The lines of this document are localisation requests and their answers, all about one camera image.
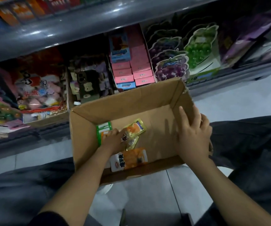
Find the orange box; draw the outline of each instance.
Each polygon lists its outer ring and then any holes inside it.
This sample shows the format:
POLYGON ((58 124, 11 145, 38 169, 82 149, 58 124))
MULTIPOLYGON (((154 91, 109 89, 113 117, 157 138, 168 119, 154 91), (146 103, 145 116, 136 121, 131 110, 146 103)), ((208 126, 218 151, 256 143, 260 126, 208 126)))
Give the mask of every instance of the orange box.
MULTIPOLYGON (((37 16, 44 15, 43 9, 38 5, 36 0, 27 0, 37 16)), ((21 21, 26 21, 35 18, 32 11, 23 2, 11 4, 10 7, 17 14, 21 21)), ((11 11, 7 8, 0 8, 0 16, 11 26, 19 24, 19 21, 14 17, 11 11)))

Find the purple package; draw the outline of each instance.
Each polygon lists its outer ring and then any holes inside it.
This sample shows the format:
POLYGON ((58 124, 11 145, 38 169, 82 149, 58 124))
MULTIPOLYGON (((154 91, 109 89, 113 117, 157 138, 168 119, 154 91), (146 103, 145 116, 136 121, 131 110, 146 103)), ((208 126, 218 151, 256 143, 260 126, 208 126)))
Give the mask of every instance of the purple package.
POLYGON ((234 22, 224 22, 219 28, 218 43, 222 63, 235 58, 238 53, 271 28, 271 14, 244 16, 234 22))

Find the sleeve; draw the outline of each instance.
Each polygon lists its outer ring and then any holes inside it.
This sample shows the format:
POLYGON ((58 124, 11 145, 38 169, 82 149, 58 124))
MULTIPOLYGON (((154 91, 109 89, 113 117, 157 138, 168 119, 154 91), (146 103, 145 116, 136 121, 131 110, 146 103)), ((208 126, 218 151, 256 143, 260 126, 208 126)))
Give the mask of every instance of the sleeve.
POLYGON ((43 212, 34 217, 28 226, 69 226, 65 219, 58 213, 43 212))

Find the yellow snack package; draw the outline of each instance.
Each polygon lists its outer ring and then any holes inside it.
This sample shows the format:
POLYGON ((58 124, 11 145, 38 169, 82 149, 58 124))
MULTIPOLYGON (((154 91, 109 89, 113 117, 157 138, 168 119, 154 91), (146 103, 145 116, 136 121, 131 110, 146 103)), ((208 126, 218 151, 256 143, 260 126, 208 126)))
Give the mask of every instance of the yellow snack package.
POLYGON ((122 141, 129 138, 134 138, 146 131, 146 127, 141 119, 136 119, 132 124, 125 126, 127 128, 126 134, 122 136, 122 141))
POLYGON ((138 141, 139 137, 131 138, 126 146, 126 151, 132 150, 135 148, 136 143, 138 141))
POLYGON ((112 172, 127 170, 148 163, 146 150, 144 148, 119 152, 118 154, 111 156, 109 160, 112 172))

